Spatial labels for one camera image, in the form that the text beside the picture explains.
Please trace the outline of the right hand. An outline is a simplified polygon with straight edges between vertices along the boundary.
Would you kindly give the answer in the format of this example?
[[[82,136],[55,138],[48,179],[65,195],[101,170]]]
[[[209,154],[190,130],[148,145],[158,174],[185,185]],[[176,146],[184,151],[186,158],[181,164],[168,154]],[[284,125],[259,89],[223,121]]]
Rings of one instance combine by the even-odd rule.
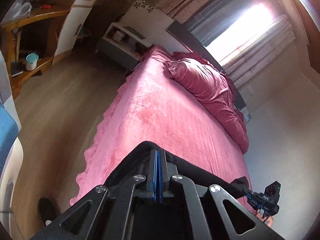
[[[260,221],[262,221],[265,225],[267,225],[269,228],[272,227],[273,223],[274,223],[274,219],[272,216],[264,216],[264,214],[261,212],[260,209],[258,209],[255,213],[255,216],[257,217],[257,219],[259,219]]]

